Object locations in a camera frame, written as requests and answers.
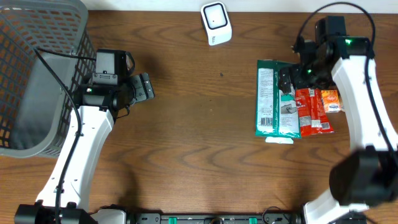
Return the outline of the small orange white box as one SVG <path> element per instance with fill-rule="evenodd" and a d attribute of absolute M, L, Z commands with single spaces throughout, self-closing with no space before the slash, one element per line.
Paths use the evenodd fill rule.
<path fill-rule="evenodd" d="M 337 90 L 322 90 L 321 95 L 326 113 L 338 113 L 341 111 L 340 99 Z"/>

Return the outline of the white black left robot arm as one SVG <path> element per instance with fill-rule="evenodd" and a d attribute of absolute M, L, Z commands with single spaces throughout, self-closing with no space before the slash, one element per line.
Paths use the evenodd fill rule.
<path fill-rule="evenodd" d="M 155 97 L 148 73 L 115 82 L 83 84 L 74 92 L 75 106 L 67 137 L 45 187 L 32 205 L 19 205 L 15 223 L 135 223 L 117 205 L 89 212 L 90 190 L 104 142 L 118 111 Z"/>

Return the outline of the red snack bag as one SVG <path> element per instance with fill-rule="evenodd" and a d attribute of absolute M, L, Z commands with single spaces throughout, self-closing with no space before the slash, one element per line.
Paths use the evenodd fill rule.
<path fill-rule="evenodd" d="M 295 91 L 301 137 L 333 133 L 322 103 L 319 89 L 304 88 Z"/>

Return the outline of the light green wipes pack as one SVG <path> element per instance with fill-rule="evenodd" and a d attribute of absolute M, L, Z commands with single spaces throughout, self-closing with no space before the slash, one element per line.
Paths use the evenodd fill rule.
<path fill-rule="evenodd" d="M 275 143 L 275 144 L 293 144 L 294 140 L 292 138 L 268 136 L 265 138 L 265 142 L 266 143 Z"/>

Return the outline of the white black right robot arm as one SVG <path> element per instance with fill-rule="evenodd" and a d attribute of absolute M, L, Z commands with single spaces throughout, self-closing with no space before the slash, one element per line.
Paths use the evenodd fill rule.
<path fill-rule="evenodd" d="M 373 41 L 331 35 L 316 41 L 298 36 L 293 51 L 300 63 L 282 74 L 279 85 L 335 85 L 345 106 L 351 154 L 332 168 L 329 188 L 307 202 L 297 223 L 335 223 L 397 199 L 397 133 L 377 84 Z"/>

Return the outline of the green white package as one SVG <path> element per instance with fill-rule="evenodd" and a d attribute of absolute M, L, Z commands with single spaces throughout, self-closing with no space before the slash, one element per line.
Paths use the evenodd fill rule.
<path fill-rule="evenodd" d="M 256 136 L 301 138 L 295 90 L 289 85 L 289 92 L 284 93 L 278 87 L 279 71 L 292 65 L 277 60 L 257 61 Z"/>

